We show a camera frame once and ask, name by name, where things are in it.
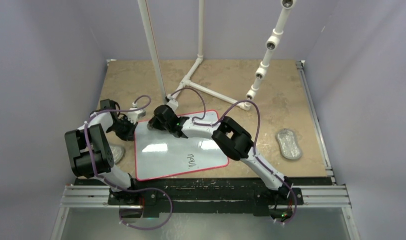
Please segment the pink framed whiteboard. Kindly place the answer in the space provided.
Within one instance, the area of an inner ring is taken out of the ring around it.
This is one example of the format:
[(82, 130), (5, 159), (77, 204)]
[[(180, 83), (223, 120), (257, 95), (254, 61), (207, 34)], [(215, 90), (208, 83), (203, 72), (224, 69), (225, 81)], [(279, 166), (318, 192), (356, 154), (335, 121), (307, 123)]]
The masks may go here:
[(166, 131), (148, 129), (140, 121), (135, 130), (135, 178), (147, 181), (222, 168), (229, 159), (211, 139), (176, 138)]

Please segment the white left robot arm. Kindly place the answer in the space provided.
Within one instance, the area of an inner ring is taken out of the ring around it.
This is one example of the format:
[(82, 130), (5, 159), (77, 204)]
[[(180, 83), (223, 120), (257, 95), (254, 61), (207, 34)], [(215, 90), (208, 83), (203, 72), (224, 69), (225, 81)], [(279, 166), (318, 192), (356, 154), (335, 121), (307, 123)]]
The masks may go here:
[(140, 191), (132, 186), (130, 174), (115, 165), (106, 133), (114, 132), (123, 141), (133, 141), (138, 123), (114, 112), (119, 109), (113, 100), (100, 101), (100, 109), (90, 115), (88, 125), (66, 132), (64, 139), (75, 176), (105, 183), (113, 192), (121, 192), (121, 199), (132, 205), (138, 202)]

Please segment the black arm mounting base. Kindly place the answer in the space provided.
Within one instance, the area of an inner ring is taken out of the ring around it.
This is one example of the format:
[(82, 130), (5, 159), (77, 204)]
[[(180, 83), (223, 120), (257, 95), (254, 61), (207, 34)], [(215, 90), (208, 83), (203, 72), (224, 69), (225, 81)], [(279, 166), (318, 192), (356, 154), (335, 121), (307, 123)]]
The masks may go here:
[(287, 199), (273, 194), (257, 177), (247, 178), (165, 178), (132, 182), (140, 193), (110, 191), (109, 205), (120, 205), (125, 219), (157, 218), (161, 213), (195, 214), (252, 214), (256, 217), (287, 219), (291, 210), (277, 209), (289, 206)]

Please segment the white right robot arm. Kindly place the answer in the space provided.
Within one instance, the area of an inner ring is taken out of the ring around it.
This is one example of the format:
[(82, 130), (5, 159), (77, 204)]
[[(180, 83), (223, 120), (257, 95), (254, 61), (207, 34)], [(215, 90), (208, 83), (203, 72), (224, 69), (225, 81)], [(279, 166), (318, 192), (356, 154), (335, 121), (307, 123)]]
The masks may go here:
[(282, 204), (290, 197), (296, 198), (288, 177), (265, 160), (250, 133), (231, 117), (223, 116), (217, 121), (207, 121), (205, 115), (178, 116), (170, 106), (164, 104), (154, 110), (147, 127), (150, 130), (166, 131), (176, 138), (213, 140), (225, 156), (249, 167), (269, 189), (275, 202)]

